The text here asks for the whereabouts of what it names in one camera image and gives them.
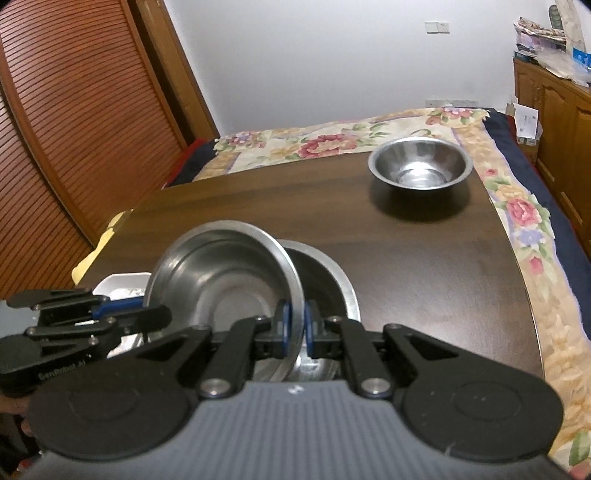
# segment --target yellow cloth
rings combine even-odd
[[[105,245],[109,242],[109,240],[111,240],[111,237],[115,233],[115,225],[124,213],[125,212],[118,213],[113,217],[107,226],[107,230],[100,236],[99,243],[96,248],[74,267],[72,270],[72,280],[74,280],[74,285],[78,285],[80,283],[80,280],[82,280],[82,277],[84,277],[84,274],[92,265],[92,262],[95,261],[100,251],[103,250]]]

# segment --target floral bedspread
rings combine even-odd
[[[461,145],[505,227],[530,295],[545,378],[564,404],[564,423],[551,456],[575,478],[591,471],[591,342],[579,305],[554,249],[550,213],[513,176],[482,123],[480,109],[438,108],[394,113],[355,122],[241,132],[216,144],[217,156],[195,178],[308,158],[371,151],[387,140],[426,136]]]

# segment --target louvered wardrobe door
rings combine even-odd
[[[72,268],[90,250],[0,100],[0,299],[27,288],[73,286]]]
[[[185,146],[129,18],[119,0],[12,0],[0,13],[9,103],[93,242]]]

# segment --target gray gripper base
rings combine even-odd
[[[200,404],[152,451],[115,462],[46,454],[25,480],[557,480],[545,456],[479,464],[418,440],[391,404],[354,395],[344,381],[247,382]]]

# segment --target wooden wardrobe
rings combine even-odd
[[[535,166],[591,256],[591,89],[514,60],[515,96],[539,110],[544,132]]]
[[[110,219],[186,148],[125,0],[0,12],[0,299],[72,286]]]

